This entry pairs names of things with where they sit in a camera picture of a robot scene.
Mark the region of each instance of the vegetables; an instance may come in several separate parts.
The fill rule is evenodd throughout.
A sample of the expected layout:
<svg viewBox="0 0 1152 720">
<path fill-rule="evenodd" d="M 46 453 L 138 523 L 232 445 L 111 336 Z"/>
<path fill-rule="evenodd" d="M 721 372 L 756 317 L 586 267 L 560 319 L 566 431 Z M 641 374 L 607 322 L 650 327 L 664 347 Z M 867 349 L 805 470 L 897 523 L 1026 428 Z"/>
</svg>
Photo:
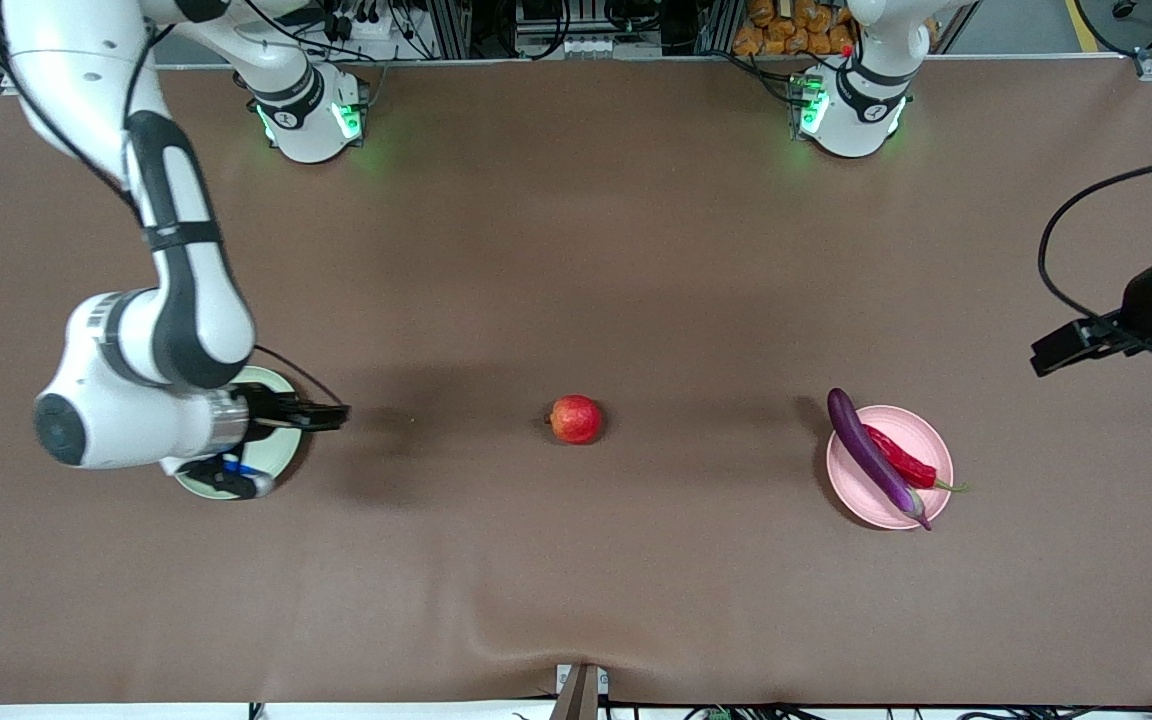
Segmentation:
<svg viewBox="0 0 1152 720">
<path fill-rule="evenodd" d="M 893 441 L 881 430 L 873 427 L 873 425 L 865 425 L 865 432 L 869 433 L 869 439 L 872 439 L 874 445 L 878 446 L 878 450 L 882 453 L 882 456 L 892 463 L 892 468 L 896 469 L 901 478 L 905 478 L 909 487 L 942 488 L 950 492 L 965 491 L 967 487 L 954 487 L 938 479 L 935 468 L 910 455 L 909 452 L 905 452 L 904 447 L 896 445 L 896 441 Z"/>
<path fill-rule="evenodd" d="M 927 522 L 927 513 L 923 509 L 923 498 L 905 484 L 905 478 L 892 468 L 890 462 L 878 450 L 873 439 L 869 438 L 847 393 L 840 388 L 831 389 L 828 407 L 829 420 L 838 433 L 838 439 L 847 452 L 850 452 L 856 464 L 861 465 L 861 470 L 874 480 L 887 500 L 890 500 L 907 518 L 916 520 L 919 525 L 931 530 L 932 524 Z"/>
</svg>

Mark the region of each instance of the cable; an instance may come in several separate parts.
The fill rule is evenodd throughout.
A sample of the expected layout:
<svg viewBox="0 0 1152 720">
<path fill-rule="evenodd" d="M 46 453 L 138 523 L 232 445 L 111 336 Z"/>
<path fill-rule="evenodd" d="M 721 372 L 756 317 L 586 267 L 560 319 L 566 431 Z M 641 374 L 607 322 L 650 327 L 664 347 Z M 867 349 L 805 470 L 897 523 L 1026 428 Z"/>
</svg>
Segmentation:
<svg viewBox="0 0 1152 720">
<path fill-rule="evenodd" d="M 389 76 L 389 65 L 394 65 L 394 60 L 397 60 L 397 45 L 394 45 L 394 58 L 385 63 L 380 68 L 380 78 L 376 82 L 376 91 L 367 94 L 367 109 L 376 107 L 376 103 L 380 101 L 380 91 L 385 89 L 385 77 Z"/>
<path fill-rule="evenodd" d="M 564 41 L 567 41 L 567 31 L 570 31 L 573 26 L 573 10 L 567 6 L 570 0 L 554 1 L 558 3 L 558 16 L 554 18 L 554 40 L 550 43 L 550 46 L 544 51 L 544 53 L 536 55 L 532 60 L 544 60 L 545 58 L 553 55 L 554 51 L 562 47 Z"/>
<path fill-rule="evenodd" d="M 826 63 L 826 61 L 824 61 L 824 58 L 820 56 L 820 55 L 817 55 L 816 53 L 808 53 L 808 51 L 805 51 L 805 50 L 801 50 L 799 53 L 803 53 L 808 58 L 812 58 L 814 61 L 817 61 L 817 63 L 824 65 L 824 67 L 827 67 L 827 68 L 832 69 L 834 73 L 838 73 L 838 70 L 846 69 L 846 67 L 847 67 L 847 61 L 846 60 L 842 61 L 842 65 L 839 65 L 838 67 L 833 67 L 833 65 Z"/>
<path fill-rule="evenodd" d="M 174 26 L 166 26 L 161 32 L 146 38 L 145 45 L 141 46 L 141 54 L 136 56 L 136 67 L 132 68 L 132 78 L 127 81 L 127 94 L 123 96 L 123 129 L 127 129 L 127 119 L 132 114 L 132 96 L 136 94 L 136 81 L 141 78 L 141 69 L 145 68 L 150 51 L 154 48 L 162 38 L 170 35 Z"/>
<path fill-rule="evenodd" d="M 749 63 L 745 63 L 745 61 L 742 61 L 736 55 L 727 53 L 726 50 L 705 50 L 703 51 L 702 55 L 712 55 L 714 58 L 721 58 L 723 60 L 727 60 L 728 63 L 736 65 L 736 67 L 740 68 L 742 73 L 753 74 L 755 76 L 763 76 L 767 79 L 774 79 L 778 82 L 790 82 L 790 78 L 793 77 L 790 76 L 790 74 L 781 74 L 781 73 L 773 73 L 771 70 L 764 70 L 763 68 L 759 68 L 758 65 L 755 65 L 753 59 L 750 59 Z"/>
<path fill-rule="evenodd" d="M 306 37 L 296 37 L 294 35 L 287 32 L 287 29 L 283 29 L 283 26 L 280 26 L 280 24 L 275 23 L 274 18 L 270 17 L 268 15 L 266 15 L 264 10 L 262 10 L 260 8 L 257 8 L 256 3 L 253 3 L 252 0 L 243 0 L 243 1 L 244 1 L 244 3 L 247 3 L 248 8 L 251 8 L 257 15 L 260 15 L 262 20 L 265 20 L 265 24 L 268 24 L 268 26 L 274 28 L 279 33 L 282 33 L 282 36 L 289 37 L 289 38 L 291 38 L 295 41 L 300 41 L 300 44 L 305 44 L 305 45 L 312 45 L 312 46 L 316 46 L 316 47 L 321 47 L 321 50 L 329 50 L 329 51 L 333 51 L 333 53 L 347 53 L 349 55 L 354 55 L 355 58 L 357 58 L 359 60 L 365 60 L 365 61 L 367 61 L 367 63 L 379 63 L 379 61 L 380 61 L 378 59 L 372 58 L 371 55 L 367 55 L 366 53 L 358 53 L 357 50 L 344 50 L 344 47 L 334 47 L 332 45 L 324 45 L 320 41 L 310 40 L 310 38 L 306 38 Z"/>
<path fill-rule="evenodd" d="M 1074 197 L 1070 197 L 1069 200 L 1066 200 L 1064 205 L 1061 205 L 1060 209 L 1056 210 L 1056 213 L 1052 215 L 1051 220 L 1047 220 L 1047 227 L 1043 228 L 1043 240 L 1038 241 L 1038 276 L 1043 280 L 1044 286 L 1047 287 L 1047 291 L 1051 291 L 1052 295 L 1056 297 L 1056 300 L 1064 302 L 1064 304 L 1075 310 L 1076 313 L 1083 314 L 1084 318 L 1087 318 L 1089 320 L 1092 320 L 1092 323 L 1100 325 L 1100 328 L 1102 331 L 1114 334 L 1114 336 L 1120 338 L 1120 340 L 1128 341 L 1132 343 L 1134 347 L 1139 348 L 1139 350 L 1144 350 L 1147 353 L 1152 353 L 1151 342 L 1147 342 L 1146 340 L 1144 340 L 1144 338 L 1137 338 L 1135 336 L 1134 333 L 1130 333 L 1123 328 L 1117 327 L 1117 325 L 1111 323 L 1111 320 L 1102 318 L 1101 314 L 1094 313 L 1092 309 L 1089 309 L 1089 306 L 1083 305 L 1082 302 L 1078 302 L 1073 297 L 1070 297 L 1069 295 L 1066 295 L 1064 291 L 1060 290 L 1060 288 L 1056 287 L 1056 283 L 1052 281 L 1051 274 L 1047 273 L 1047 245 L 1051 242 L 1052 232 L 1053 229 L 1056 228 L 1056 223 L 1060 222 L 1060 219 L 1064 217 L 1064 213 L 1068 213 L 1068 211 L 1073 209 L 1074 205 L 1078 205 L 1078 202 L 1083 200 L 1084 197 L 1092 195 L 1092 192 L 1105 190 L 1106 187 L 1111 187 L 1112 184 L 1129 181 L 1129 179 L 1147 176 L 1151 173 L 1152 173 L 1152 165 L 1146 165 L 1146 167 L 1128 170 L 1126 173 L 1120 173 L 1116 174 L 1116 176 L 1114 177 L 1104 179 L 1101 182 L 1093 183 L 1089 187 L 1083 188 L 1083 190 L 1079 190 L 1077 194 L 1074 195 Z M 1077 715 L 1075 714 L 1066 715 L 1064 719 L 1062 720 L 1071 720 L 1071 717 L 1077 717 Z M 970 719 L 970 717 L 961 717 L 960 720 L 972 720 L 972 719 Z"/>
<path fill-rule="evenodd" d="M 1084 13 L 1083 10 L 1083 0 L 1074 0 L 1074 9 L 1078 13 L 1078 18 L 1083 20 L 1084 26 L 1086 26 L 1087 31 L 1092 33 L 1092 37 L 1094 37 L 1097 41 L 1099 41 L 1102 46 L 1105 46 L 1107 51 L 1111 51 L 1111 53 L 1117 53 L 1120 55 L 1124 55 L 1126 58 L 1135 56 L 1134 50 L 1122 50 L 1117 45 L 1112 44 L 1112 41 L 1105 40 L 1105 36 L 1102 36 L 1100 31 L 1097 31 L 1096 26 L 1093 26 L 1091 22 L 1087 22 L 1087 14 Z"/>
<path fill-rule="evenodd" d="M 643 20 L 639 24 L 632 24 L 634 20 L 628 17 L 628 15 L 622 15 L 622 17 L 614 17 L 612 13 L 612 6 L 616 0 L 608 0 L 602 3 L 602 17 L 607 20 L 612 26 L 616 28 L 621 32 L 647 32 L 650 29 L 658 29 L 660 26 L 660 9 L 657 9 L 657 14 L 652 15 L 650 18 Z"/>
<path fill-rule="evenodd" d="M 123 202 L 123 205 L 127 205 L 127 207 L 132 211 L 132 214 L 137 218 L 137 222 L 139 222 L 141 211 L 136 209 L 136 200 L 132 200 L 132 194 L 123 190 L 122 184 L 120 184 L 114 177 L 111 177 L 108 173 L 97 167 L 96 162 L 92 161 L 91 158 L 88 158 L 86 152 L 78 150 L 78 146 L 74 145 L 74 142 L 69 141 L 69 137 L 65 135 L 65 132 L 60 132 L 60 128 L 56 126 L 55 120 L 52 120 L 50 115 L 41 111 L 40 106 L 33 101 L 33 97 L 29 94 L 26 88 L 24 88 L 24 83 L 20 82 L 17 74 L 15 74 L 15 70 L 12 68 L 12 56 L 8 54 L 8 41 L 6 41 L 6 37 L 3 35 L 3 0 L 0 0 L 0 58 L 3 59 L 3 73 L 17 89 L 20 100 L 26 105 L 29 111 L 32 111 L 33 115 L 38 118 L 38 122 L 41 122 L 44 127 L 47 128 L 47 132 L 51 132 L 52 137 L 55 137 L 56 141 L 60 141 L 61 145 L 65 145 L 65 150 L 68 150 L 70 156 L 77 158 L 78 161 L 83 164 L 84 168 L 91 170 L 93 176 L 97 176 L 105 187 L 108 187 L 111 191 L 113 191 L 114 195 Z"/>
<path fill-rule="evenodd" d="M 791 76 L 787 76 L 787 74 L 764 70 L 763 68 L 758 67 L 753 58 L 750 58 L 749 63 L 746 65 L 744 63 L 744 61 L 741 61 L 741 59 L 737 58 L 736 55 L 727 53 L 727 51 L 723 50 L 705 50 L 704 53 L 702 53 L 702 55 L 713 55 L 717 58 L 722 58 L 723 60 L 727 60 L 728 63 L 736 65 L 736 67 L 740 68 L 743 73 L 749 73 L 751 74 L 751 76 L 758 78 L 758 82 L 760 83 L 760 85 L 763 85 L 763 90 L 767 91 L 767 94 L 775 97 L 782 104 L 791 106 L 791 108 L 794 108 L 794 106 L 806 105 L 806 103 L 803 100 L 797 100 L 794 99 L 794 97 L 782 94 L 780 90 L 776 90 L 776 86 L 772 85 L 772 82 L 790 82 Z"/>
<path fill-rule="evenodd" d="M 282 363 L 282 364 L 287 365 L 288 367 L 290 367 L 293 370 L 296 370 L 296 373 L 298 376 L 301 376 L 302 378 L 305 378 L 310 382 L 313 382 L 314 387 L 321 389 L 323 391 L 323 395 L 332 397 L 332 402 L 334 402 L 334 404 L 338 404 L 338 406 L 343 406 L 344 404 L 344 402 L 340 402 L 340 396 L 336 393 L 332 392 L 332 388 L 329 388 L 328 386 L 325 386 L 325 384 L 320 382 L 319 379 L 314 378 L 314 376 L 311 376 L 310 373 L 308 373 L 308 371 L 304 367 L 301 367 L 301 365 L 297 365 L 296 363 L 291 363 L 291 361 L 287 359 L 287 357 L 285 357 L 283 355 L 274 353 L 273 350 L 270 350 L 268 347 L 265 347 L 264 344 L 259 344 L 259 343 L 257 343 L 257 346 L 253 346 L 253 350 L 259 350 L 260 353 L 264 353 L 265 355 L 268 355 L 270 357 L 273 357 L 274 361 L 279 361 L 279 363 Z"/>
<path fill-rule="evenodd" d="M 420 37 L 420 29 L 417 26 L 415 20 L 412 20 L 411 5 L 408 5 L 407 0 L 389 0 L 389 9 L 393 10 L 394 15 L 396 16 L 397 16 L 397 8 L 403 9 L 403 17 L 407 20 L 407 26 L 411 29 L 412 37 L 416 38 L 416 41 L 420 43 L 420 46 L 417 47 L 416 44 L 412 43 L 412 38 L 407 37 L 407 32 L 402 32 L 402 28 L 399 29 L 399 35 L 403 36 L 403 40 L 407 40 L 407 45 L 410 45 L 411 50 L 415 50 L 416 53 L 419 53 L 420 58 L 425 58 L 426 60 L 433 60 L 434 59 L 433 51 L 429 48 L 429 45 L 425 45 L 425 38 Z"/>
</svg>

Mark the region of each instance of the black cable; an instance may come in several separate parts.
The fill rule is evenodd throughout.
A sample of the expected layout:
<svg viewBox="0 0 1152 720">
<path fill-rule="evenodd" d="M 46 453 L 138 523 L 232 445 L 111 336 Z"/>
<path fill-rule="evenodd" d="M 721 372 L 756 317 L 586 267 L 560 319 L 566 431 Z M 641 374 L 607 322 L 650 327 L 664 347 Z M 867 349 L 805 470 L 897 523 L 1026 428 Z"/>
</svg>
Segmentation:
<svg viewBox="0 0 1152 720">
<path fill-rule="evenodd" d="M 705 50 L 703 51 L 703 53 L 700 53 L 700 55 L 711 55 L 714 58 L 721 58 L 723 60 L 727 60 L 728 63 L 736 65 L 736 67 L 740 68 L 742 73 L 753 74 L 755 76 L 763 76 L 767 79 L 774 79 L 776 82 L 790 82 L 790 78 L 794 77 L 790 74 L 781 74 L 781 73 L 773 73 L 771 70 L 764 70 L 763 68 L 759 68 L 758 65 L 753 63 L 753 59 L 751 59 L 749 63 L 745 63 L 744 60 L 741 60 L 740 58 L 733 55 L 732 53 L 727 53 L 726 50 Z"/>
<path fill-rule="evenodd" d="M 783 705 L 783 703 L 772 706 L 772 712 L 776 712 L 781 717 L 794 717 L 796 720 L 824 720 L 824 717 L 814 715 L 796 705 Z"/>
<path fill-rule="evenodd" d="M 772 85 L 772 82 L 790 82 L 791 76 L 787 76 L 787 74 L 764 70 L 763 68 L 758 67 L 753 58 L 750 58 L 749 63 L 746 65 L 744 63 L 744 61 L 741 61 L 741 59 L 737 58 L 736 55 L 727 53 L 727 51 L 723 50 L 705 50 L 704 53 L 702 53 L 702 55 L 713 55 L 717 58 L 722 58 L 723 60 L 727 60 L 728 63 L 736 65 L 736 67 L 740 68 L 743 73 L 751 74 L 751 76 L 758 78 L 758 82 L 760 83 L 760 85 L 763 85 L 763 90 L 767 91 L 767 94 L 775 97 L 778 100 L 780 100 L 782 104 L 787 106 L 806 105 L 806 103 L 803 100 L 797 100 L 794 99 L 794 97 L 782 94 L 780 90 L 776 90 L 776 86 Z"/>
<path fill-rule="evenodd" d="M 1038 276 L 1043 279 L 1043 283 L 1044 286 L 1047 287 L 1047 291 L 1051 291 L 1052 295 L 1056 297 L 1056 300 L 1064 302 L 1064 304 L 1070 306 L 1073 310 L 1078 311 L 1078 313 L 1083 314 L 1084 318 L 1087 318 L 1089 320 L 1092 320 L 1092 323 L 1100 325 L 1100 328 L 1102 331 L 1111 333 L 1113 336 L 1120 338 L 1120 340 L 1132 342 L 1134 347 L 1138 347 L 1140 348 L 1140 350 L 1147 353 L 1152 353 L 1152 343 L 1147 342 L 1146 340 L 1143 340 L 1143 338 L 1135 336 L 1134 333 L 1130 333 L 1123 328 L 1117 327 L 1117 325 L 1112 324 L 1111 320 L 1102 318 L 1101 314 L 1094 313 L 1091 306 L 1083 305 L 1082 302 L 1078 302 L 1073 297 L 1070 297 L 1069 295 L 1066 295 L 1064 291 L 1060 290 L 1060 288 L 1056 287 L 1056 283 L 1052 281 L 1051 274 L 1047 273 L 1047 245 L 1051 242 L 1052 232 L 1053 229 L 1056 228 L 1056 223 L 1060 222 L 1060 219 L 1064 217 L 1064 213 L 1068 213 L 1068 211 L 1073 209 L 1074 205 L 1078 205 L 1078 202 L 1083 200 L 1084 197 L 1092 195 L 1092 192 L 1105 190 L 1106 187 L 1111 187 L 1112 184 L 1129 181 L 1129 179 L 1147 176 L 1151 173 L 1152 173 L 1152 165 L 1146 165 L 1146 167 L 1128 170 L 1126 173 L 1120 173 L 1116 174 L 1116 176 L 1114 177 L 1104 179 L 1101 182 L 1093 183 L 1089 187 L 1083 188 L 1083 190 L 1076 192 L 1074 197 L 1070 197 L 1069 200 L 1066 200 L 1064 205 L 1061 205 L 1060 209 L 1056 210 L 1056 213 L 1052 215 L 1051 220 L 1047 220 L 1047 227 L 1043 228 L 1043 240 L 1038 241 Z M 1089 711 L 1074 711 L 1071 712 L 1071 714 L 1062 717 L 1062 720 L 1071 720 L 1074 717 L 1084 714 L 1084 712 Z M 961 717 L 960 720 L 973 720 L 973 719 L 970 719 L 970 717 Z M 992 717 L 984 717 L 983 720 L 996 720 L 996 719 L 992 719 Z"/>
<path fill-rule="evenodd" d="M 628 15 L 621 15 L 620 18 L 617 18 L 616 15 L 614 15 L 614 13 L 612 12 L 612 6 L 614 3 L 616 3 L 616 0 L 607 0 L 605 1 L 605 3 L 602 3 L 602 17 L 607 20 L 607 22 L 611 23 L 611 25 L 616 28 L 619 31 L 647 32 L 652 31 L 652 29 L 658 29 L 660 26 L 660 8 L 662 8 L 664 5 L 658 5 L 657 13 L 652 15 L 652 17 L 643 20 L 643 22 L 636 24 L 635 26 L 630 17 L 628 17 Z"/>
<path fill-rule="evenodd" d="M 402 32 L 402 28 L 399 29 L 399 35 L 403 36 L 403 40 L 407 40 L 407 45 L 411 46 L 411 50 L 415 50 L 417 54 L 420 54 L 420 58 L 425 58 L 426 60 L 433 60 L 434 59 L 433 51 L 429 48 L 429 45 L 425 45 L 425 38 L 420 37 L 420 30 L 416 26 L 416 23 L 412 21 L 411 5 L 408 5 L 407 0 L 389 0 L 389 9 L 394 12 L 396 18 L 397 18 L 397 8 L 403 9 L 403 17 L 407 20 L 407 26 L 411 29 L 412 37 L 416 38 L 416 41 L 420 43 L 420 46 L 417 47 L 415 41 L 412 41 L 412 38 L 407 37 L 407 32 Z"/>
<path fill-rule="evenodd" d="M 296 373 L 298 376 L 301 376 L 302 378 L 305 378 L 310 382 L 313 382 L 317 388 L 321 389 L 323 391 L 323 395 L 332 397 L 332 402 L 334 402 L 334 404 L 338 404 L 338 406 L 343 406 L 344 404 L 344 402 L 340 402 L 340 396 L 336 393 L 332 392 L 332 388 L 329 388 L 328 386 L 325 386 L 325 384 L 323 384 L 321 381 L 319 381 L 319 379 L 314 378 L 314 376 L 311 376 L 310 373 L 308 373 L 308 371 L 304 367 L 301 367 L 301 365 L 297 365 L 296 363 L 291 363 L 290 359 L 287 359 L 287 357 L 285 357 L 283 355 L 280 355 L 278 353 L 274 353 L 273 350 L 270 350 L 270 348 L 265 347 L 264 344 L 257 343 L 257 346 L 253 346 L 253 348 L 255 348 L 255 350 L 259 350 L 260 353 L 264 353 L 265 355 L 268 355 L 270 357 L 273 357 L 274 361 L 279 361 L 279 363 L 282 363 L 282 364 L 287 365 L 288 367 L 290 367 L 293 370 L 296 370 Z"/>
<path fill-rule="evenodd" d="M 1018 720 L 1021 717 L 1024 715 L 995 715 L 993 712 L 973 710 L 972 712 L 964 712 L 963 715 L 958 715 L 958 720 Z"/>
<path fill-rule="evenodd" d="M 842 61 L 842 65 L 839 65 L 838 67 L 833 67 L 833 65 L 826 63 L 826 61 L 824 61 L 824 58 L 820 56 L 820 55 L 817 55 L 816 53 L 808 53 L 808 51 L 805 51 L 805 50 L 802 50 L 801 53 L 803 53 L 808 58 L 812 58 L 814 61 L 817 61 L 817 63 L 824 65 L 824 67 L 827 67 L 827 68 L 832 69 L 834 73 L 838 73 L 838 70 L 844 69 L 847 67 L 847 61 L 846 60 Z"/>
<path fill-rule="evenodd" d="M 166 26 L 156 36 L 149 37 L 145 45 L 141 46 L 141 54 L 136 56 L 136 65 L 132 68 L 132 78 L 127 81 L 127 94 L 123 96 L 123 129 L 127 129 L 127 119 L 132 114 L 132 96 L 136 94 L 136 81 L 141 78 L 141 69 L 150 58 L 150 51 L 154 48 L 162 38 L 172 33 L 174 26 Z"/>
<path fill-rule="evenodd" d="M 682 41 L 662 41 L 662 44 L 657 45 L 657 47 L 660 47 L 660 50 L 666 50 L 666 47 L 685 47 L 687 45 L 695 45 L 695 44 L 696 44 L 696 36 L 691 36 L 690 38 L 687 38 L 687 40 Z"/>
<path fill-rule="evenodd" d="M 8 41 L 6 41 L 6 37 L 3 36 L 3 0 L 0 0 L 0 58 L 3 59 L 3 73 L 17 89 L 20 100 L 22 100 L 28 108 L 32 111 L 35 116 L 38 118 L 38 122 L 41 122 L 44 127 L 47 128 L 47 132 L 51 132 L 52 137 L 55 137 L 56 141 L 60 141 L 61 145 L 65 145 L 65 150 L 68 150 L 70 156 L 77 158 L 78 161 L 83 164 L 84 168 L 91 170 L 93 176 L 97 176 L 105 187 L 108 187 L 111 191 L 113 191 L 114 195 L 116 195 L 118 198 L 132 211 L 132 214 L 137 218 L 137 222 L 139 222 L 141 211 L 136 209 L 136 200 L 132 200 L 132 194 L 123 190 L 122 184 L 120 184 L 114 177 L 111 177 L 108 173 L 97 167 L 96 162 L 92 161 L 91 158 L 88 158 L 86 152 L 78 150 L 78 146 L 74 145 L 74 142 L 69 141 L 69 137 L 65 135 L 65 132 L 60 132 L 60 128 L 56 127 L 55 120 L 52 120 L 50 115 L 41 111 L 40 106 L 33 101 L 33 97 L 29 94 L 26 88 L 24 88 L 24 83 L 20 82 L 17 74 L 15 74 L 15 70 L 12 68 L 12 56 L 8 54 Z"/>
<path fill-rule="evenodd" d="M 544 60 L 545 58 L 556 53 L 559 47 L 562 47 L 563 41 L 567 41 L 567 32 L 570 31 L 573 26 L 573 10 L 567 6 L 570 0 L 554 1 L 558 3 L 558 16 L 554 18 L 554 40 L 550 41 L 550 46 L 544 51 L 544 53 L 536 55 L 532 60 Z"/>
<path fill-rule="evenodd" d="M 500 44 L 500 50 L 503 50 L 503 53 L 509 58 L 517 58 L 518 51 L 515 50 L 515 46 L 513 46 L 513 40 L 509 40 L 509 38 L 507 38 L 502 32 L 509 24 L 507 22 L 507 17 L 505 17 L 506 6 L 508 3 L 509 0 L 498 1 L 495 18 L 492 24 L 495 29 L 497 41 Z"/>
<path fill-rule="evenodd" d="M 367 63 L 379 63 L 380 61 L 378 59 L 372 58 L 371 55 L 367 55 L 366 53 L 358 53 L 357 50 L 344 50 L 344 47 L 334 47 L 332 45 L 324 45 L 320 41 L 310 40 L 310 38 L 306 37 L 296 37 L 287 32 L 287 29 L 283 29 L 283 26 L 280 26 L 280 24 L 275 23 L 274 18 L 266 15 L 264 10 L 257 8 L 256 3 L 252 3 L 252 0 L 243 0 L 243 1 L 244 3 L 247 3 L 248 8 L 251 8 L 252 10 L 256 12 L 257 15 L 260 15 L 262 20 L 265 20 L 265 24 L 268 24 L 268 26 L 274 28 L 278 32 L 282 33 L 283 36 L 291 38 L 294 41 L 301 41 L 301 44 L 321 47 L 321 50 L 329 50 L 333 51 L 333 53 L 347 53 L 349 55 L 354 55 L 359 60 L 365 60 L 367 61 Z"/>
<path fill-rule="evenodd" d="M 1087 31 L 1092 33 L 1092 37 L 1094 37 L 1097 41 L 1099 41 L 1102 46 L 1105 46 L 1105 48 L 1107 51 L 1111 51 L 1111 53 L 1117 53 L 1120 55 L 1124 55 L 1124 56 L 1128 56 L 1128 58 L 1134 58 L 1135 56 L 1135 51 L 1134 50 L 1122 50 L 1117 45 L 1112 44 L 1112 41 L 1105 40 L 1105 36 L 1102 36 L 1100 32 L 1098 32 L 1097 29 L 1096 29 L 1096 26 L 1093 26 L 1092 23 L 1087 22 L 1087 14 L 1083 12 L 1083 0 L 1074 0 L 1074 9 L 1078 13 L 1078 18 L 1083 20 L 1084 26 L 1087 26 Z"/>
</svg>

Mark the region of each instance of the table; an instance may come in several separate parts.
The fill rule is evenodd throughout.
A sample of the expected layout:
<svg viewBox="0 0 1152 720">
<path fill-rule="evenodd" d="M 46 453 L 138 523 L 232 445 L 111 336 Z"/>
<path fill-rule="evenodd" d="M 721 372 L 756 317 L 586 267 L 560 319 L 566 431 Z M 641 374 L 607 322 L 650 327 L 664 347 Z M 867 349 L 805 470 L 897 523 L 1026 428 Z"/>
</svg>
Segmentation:
<svg viewBox="0 0 1152 720">
<path fill-rule="evenodd" d="M 131 218 L 0 100 L 0 702 L 532 696 L 1152 703 L 1152 359 L 1033 378 L 1071 316 L 1038 234 L 1152 162 L 1128 61 L 929 63 L 865 160 L 720 63 L 401 68 L 364 150 L 297 167 L 228 73 L 166 73 L 260 341 L 356 407 L 259 502 L 36 446 L 65 318 L 154 282 Z M 1152 177 L 1052 273 L 1114 306 Z M 954 454 L 933 533 L 823 475 L 823 401 Z M 594 446 L 538 424 L 611 414 Z"/>
</svg>

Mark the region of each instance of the green indicator light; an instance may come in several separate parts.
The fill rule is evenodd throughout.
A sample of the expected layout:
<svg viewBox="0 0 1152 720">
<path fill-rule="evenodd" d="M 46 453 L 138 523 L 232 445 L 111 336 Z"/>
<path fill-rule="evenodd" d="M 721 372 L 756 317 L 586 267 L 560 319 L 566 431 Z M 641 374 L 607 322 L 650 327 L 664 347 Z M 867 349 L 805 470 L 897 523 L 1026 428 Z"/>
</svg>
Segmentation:
<svg viewBox="0 0 1152 720">
<path fill-rule="evenodd" d="M 353 138 L 358 137 L 358 112 L 349 106 L 332 104 L 333 114 L 338 118 L 338 124 L 340 126 L 340 132 L 343 132 L 346 137 Z"/>
<path fill-rule="evenodd" d="M 824 112 L 829 108 L 829 94 L 821 91 L 814 97 L 812 104 L 808 105 L 808 108 L 803 111 L 803 132 L 814 132 L 820 129 L 820 120 L 824 119 Z"/>
<path fill-rule="evenodd" d="M 262 126 L 265 126 L 265 137 L 270 138 L 270 142 L 274 142 L 274 131 L 270 128 L 270 119 L 265 115 L 265 109 L 260 105 L 256 106 L 256 114 L 259 115 Z"/>
</svg>

